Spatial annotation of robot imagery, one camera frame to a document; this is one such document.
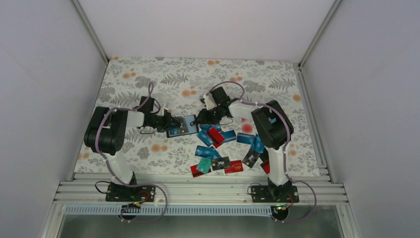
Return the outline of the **blue VIP card front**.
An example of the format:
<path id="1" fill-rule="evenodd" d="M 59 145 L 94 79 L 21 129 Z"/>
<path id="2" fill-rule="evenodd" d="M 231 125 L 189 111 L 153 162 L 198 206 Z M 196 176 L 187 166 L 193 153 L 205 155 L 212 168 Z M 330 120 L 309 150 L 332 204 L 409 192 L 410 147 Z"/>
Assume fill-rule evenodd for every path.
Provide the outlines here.
<path id="1" fill-rule="evenodd" d="M 172 128 L 167 132 L 168 138 L 176 137 L 176 136 L 179 136 L 180 134 L 181 134 L 181 130 L 180 130 L 179 127 L 178 128 Z"/>

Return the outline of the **black leather card holder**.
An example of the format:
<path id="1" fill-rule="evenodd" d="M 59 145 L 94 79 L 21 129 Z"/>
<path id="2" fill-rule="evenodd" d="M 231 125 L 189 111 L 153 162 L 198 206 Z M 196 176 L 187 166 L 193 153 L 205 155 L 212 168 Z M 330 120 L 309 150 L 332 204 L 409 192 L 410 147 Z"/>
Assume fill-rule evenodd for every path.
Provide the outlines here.
<path id="1" fill-rule="evenodd" d="M 195 124 L 196 115 L 188 115 L 174 118 L 178 124 L 173 123 L 173 127 L 166 132 L 167 138 L 196 134 L 199 126 Z"/>

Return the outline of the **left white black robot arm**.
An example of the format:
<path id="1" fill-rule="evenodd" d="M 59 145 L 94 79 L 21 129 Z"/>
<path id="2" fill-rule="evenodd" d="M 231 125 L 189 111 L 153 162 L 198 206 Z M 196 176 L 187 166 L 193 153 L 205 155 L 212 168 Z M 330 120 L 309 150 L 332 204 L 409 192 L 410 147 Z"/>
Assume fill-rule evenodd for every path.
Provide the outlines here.
<path id="1" fill-rule="evenodd" d="M 154 98 L 143 96 L 133 109 L 97 106 L 84 134 L 84 144 L 103 157 L 112 175 L 111 183 L 119 185 L 118 194 L 126 201 L 138 194 L 134 172 L 121 152 L 126 129 L 151 127 L 156 132 L 167 132 L 181 126 L 168 111 L 159 107 L 154 112 L 155 105 Z"/>

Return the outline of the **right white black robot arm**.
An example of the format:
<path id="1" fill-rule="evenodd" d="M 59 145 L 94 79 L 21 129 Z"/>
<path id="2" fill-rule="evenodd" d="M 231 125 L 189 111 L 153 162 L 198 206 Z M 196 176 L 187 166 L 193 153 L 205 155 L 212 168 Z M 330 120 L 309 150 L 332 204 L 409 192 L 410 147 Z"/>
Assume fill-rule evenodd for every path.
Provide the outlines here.
<path id="1" fill-rule="evenodd" d="M 294 128 L 280 104 L 276 100 L 259 103 L 230 98 L 223 87 L 213 88 L 200 101 L 206 108 L 200 110 L 196 124 L 216 124 L 224 117 L 253 121 L 257 135 L 268 152 L 268 195 L 275 202 L 283 200 L 291 187 L 286 169 L 286 147 Z"/>

